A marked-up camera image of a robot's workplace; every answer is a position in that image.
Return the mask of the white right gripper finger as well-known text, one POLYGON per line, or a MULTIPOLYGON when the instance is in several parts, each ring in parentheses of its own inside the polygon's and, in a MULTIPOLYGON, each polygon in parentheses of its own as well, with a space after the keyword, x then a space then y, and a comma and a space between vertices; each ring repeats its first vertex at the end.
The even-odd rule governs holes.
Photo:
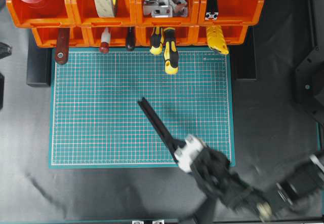
POLYGON ((174 153, 178 167, 185 173, 191 173, 191 164, 198 155, 197 150, 176 150, 174 153))
POLYGON ((186 151, 201 151, 204 147, 206 147, 206 144, 196 136, 192 134, 188 134, 185 137, 185 150, 186 151))

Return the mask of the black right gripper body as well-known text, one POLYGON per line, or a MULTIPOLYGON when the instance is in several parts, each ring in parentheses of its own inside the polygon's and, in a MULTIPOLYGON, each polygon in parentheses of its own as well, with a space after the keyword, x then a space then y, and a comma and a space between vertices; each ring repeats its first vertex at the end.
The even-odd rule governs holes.
POLYGON ((227 157, 209 147, 204 147, 190 165, 198 187, 207 197, 220 200, 228 208, 254 208, 254 189, 229 167, 227 157))

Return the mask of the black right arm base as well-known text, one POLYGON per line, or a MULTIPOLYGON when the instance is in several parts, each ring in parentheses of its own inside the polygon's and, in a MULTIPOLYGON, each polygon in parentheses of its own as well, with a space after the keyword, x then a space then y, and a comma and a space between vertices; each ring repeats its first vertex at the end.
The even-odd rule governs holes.
POLYGON ((295 69, 295 100, 323 126, 323 50, 315 47, 295 69))

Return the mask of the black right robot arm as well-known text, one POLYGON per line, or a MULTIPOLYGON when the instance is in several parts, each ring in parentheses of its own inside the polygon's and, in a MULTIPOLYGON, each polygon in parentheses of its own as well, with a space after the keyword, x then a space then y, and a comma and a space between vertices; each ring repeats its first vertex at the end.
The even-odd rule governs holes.
POLYGON ((220 151, 189 134, 184 141, 175 140, 171 151, 178 167, 193 176, 209 198, 232 209, 247 209, 262 221, 323 189, 323 151, 317 151, 298 165, 283 180, 261 191, 230 172, 230 161, 220 151))

